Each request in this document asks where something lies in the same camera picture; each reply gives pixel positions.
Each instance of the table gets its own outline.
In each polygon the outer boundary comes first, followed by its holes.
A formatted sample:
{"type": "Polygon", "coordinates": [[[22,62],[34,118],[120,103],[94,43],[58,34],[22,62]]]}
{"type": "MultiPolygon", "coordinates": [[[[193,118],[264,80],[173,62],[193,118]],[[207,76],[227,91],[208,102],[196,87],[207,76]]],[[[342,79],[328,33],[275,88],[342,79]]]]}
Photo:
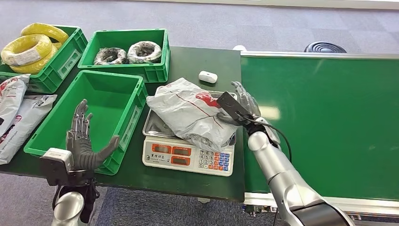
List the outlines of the table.
{"type": "MultiPolygon", "coordinates": [[[[78,73],[75,67],[56,92],[62,94],[78,73]]],[[[241,81],[240,54],[233,50],[171,47],[168,82],[180,77],[212,91],[234,91],[231,81],[241,81]],[[200,71],[218,74],[216,84],[200,82],[200,71]]],[[[162,83],[147,83],[149,95],[162,83]]],[[[181,194],[203,198],[225,199],[236,202],[244,201],[244,163],[242,130],[237,133],[233,174],[230,177],[198,174],[171,169],[147,167],[142,163],[144,135],[142,129],[149,108],[146,106],[140,116],[128,150],[114,176],[96,174],[100,186],[116,186],[128,189],[148,190],[168,194],[181,194]]],[[[0,172],[23,176],[41,177],[39,159],[19,150],[10,164],[1,165],[0,172]]]]}
{"type": "MultiPolygon", "coordinates": [[[[169,81],[186,77],[203,89],[233,91],[230,81],[242,79],[263,117],[287,135],[294,166],[321,195],[352,215],[399,216],[399,56],[242,52],[240,58],[238,51],[171,50],[169,81]],[[217,73],[218,82],[200,83],[201,70],[217,73]]],[[[68,75],[59,94],[77,72],[68,75]]],[[[149,94],[159,85],[146,84],[149,94]]],[[[241,130],[231,177],[144,166],[141,128],[147,113],[146,107],[119,173],[97,175],[100,185],[236,202],[245,192],[245,204],[275,205],[253,154],[243,148],[241,130]]],[[[40,176],[38,159],[22,151],[0,172],[40,176]]]]}
{"type": "MultiPolygon", "coordinates": [[[[344,211],[398,215],[399,56],[241,55],[242,84],[305,181],[344,211]]],[[[246,203],[275,205],[244,147],[246,203]]]]}

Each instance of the yellow cable coil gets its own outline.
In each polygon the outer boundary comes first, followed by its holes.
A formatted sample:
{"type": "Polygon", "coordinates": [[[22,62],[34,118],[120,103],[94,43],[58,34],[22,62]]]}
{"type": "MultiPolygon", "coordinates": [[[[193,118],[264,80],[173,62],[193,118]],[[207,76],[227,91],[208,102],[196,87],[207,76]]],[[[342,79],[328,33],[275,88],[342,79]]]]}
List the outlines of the yellow cable coil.
{"type": "Polygon", "coordinates": [[[52,49],[50,38],[43,34],[19,37],[1,51],[1,59],[10,66],[29,65],[47,56],[52,49]]]}
{"type": "Polygon", "coordinates": [[[34,23],[26,26],[21,31],[21,36],[28,34],[44,34],[63,44],[68,39],[68,34],[63,30],[48,24],[34,23]]]}
{"type": "Polygon", "coordinates": [[[51,60],[51,58],[54,56],[54,54],[57,52],[57,48],[52,45],[51,52],[45,56],[43,59],[30,64],[30,65],[25,65],[25,66],[10,66],[10,68],[20,74],[37,74],[39,73],[43,67],[51,60]]]}
{"type": "Polygon", "coordinates": [[[60,49],[61,46],[62,46],[62,43],[56,42],[56,43],[53,43],[53,45],[54,45],[57,49],[60,49]]]}

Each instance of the weighing scale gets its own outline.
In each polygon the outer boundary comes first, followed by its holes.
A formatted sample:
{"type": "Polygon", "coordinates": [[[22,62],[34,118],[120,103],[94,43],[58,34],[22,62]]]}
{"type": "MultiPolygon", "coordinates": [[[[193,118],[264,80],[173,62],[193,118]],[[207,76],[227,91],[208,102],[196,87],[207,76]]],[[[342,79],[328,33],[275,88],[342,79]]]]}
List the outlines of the weighing scale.
{"type": "MultiPolygon", "coordinates": [[[[218,98],[223,92],[209,92],[218,98]]],[[[228,177],[233,173],[236,133],[226,142],[222,152],[210,152],[178,138],[154,112],[148,113],[143,134],[143,163],[146,166],[228,177]]]]}

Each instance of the floor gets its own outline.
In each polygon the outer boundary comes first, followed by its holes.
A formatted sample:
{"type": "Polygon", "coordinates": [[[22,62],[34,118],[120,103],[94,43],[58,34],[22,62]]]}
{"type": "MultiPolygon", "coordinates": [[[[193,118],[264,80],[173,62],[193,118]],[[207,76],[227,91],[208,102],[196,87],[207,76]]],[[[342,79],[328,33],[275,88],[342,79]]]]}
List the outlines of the floor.
{"type": "MultiPolygon", "coordinates": [[[[0,0],[0,47],[33,22],[96,30],[167,28],[173,46],[299,51],[323,40],[348,53],[399,54],[399,12],[267,8],[116,0],[0,0]]],[[[0,225],[44,226],[52,219],[54,188],[45,180],[0,174],[0,225]]],[[[97,226],[271,225],[272,214],[249,217],[238,203],[99,188],[97,226]]]]}

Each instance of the package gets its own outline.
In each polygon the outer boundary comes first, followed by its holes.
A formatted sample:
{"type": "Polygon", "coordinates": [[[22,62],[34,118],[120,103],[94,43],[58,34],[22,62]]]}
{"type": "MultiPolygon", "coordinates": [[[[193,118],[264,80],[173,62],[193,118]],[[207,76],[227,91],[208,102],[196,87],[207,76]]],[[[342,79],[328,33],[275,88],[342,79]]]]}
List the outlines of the package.
{"type": "Polygon", "coordinates": [[[57,95],[25,96],[13,124],[0,137],[0,165],[7,164],[53,107],[57,95]]]}
{"type": "Polygon", "coordinates": [[[30,65],[25,65],[25,66],[10,66],[10,68],[16,72],[16,73],[20,73],[20,74],[37,74],[39,73],[44,66],[46,66],[46,64],[53,58],[53,56],[56,54],[56,52],[58,51],[58,49],[51,44],[51,52],[45,56],[44,58],[42,58],[39,61],[36,61],[35,63],[32,63],[30,65]]]}
{"type": "Polygon", "coordinates": [[[184,78],[159,87],[147,104],[176,136],[206,151],[223,151],[237,130],[216,117],[221,108],[209,92],[184,78]]]}
{"type": "Polygon", "coordinates": [[[140,41],[132,45],[128,51],[128,59],[131,64],[159,63],[161,56],[161,47],[152,41],[140,41]]]}
{"type": "Polygon", "coordinates": [[[121,48],[101,48],[94,58],[94,65],[122,65],[128,63],[126,51],[121,48]]]}
{"type": "Polygon", "coordinates": [[[29,76],[29,74],[18,75],[0,85],[0,135],[3,135],[14,122],[28,87],[29,76]]]}
{"type": "Polygon", "coordinates": [[[29,65],[47,56],[52,46],[50,38],[46,35],[22,36],[4,47],[1,59],[10,66],[29,65]]]}
{"type": "Polygon", "coordinates": [[[41,23],[30,24],[21,31],[21,36],[30,34],[44,34],[52,39],[57,40],[61,44],[66,42],[69,38],[68,34],[63,30],[48,24],[41,23]]]}

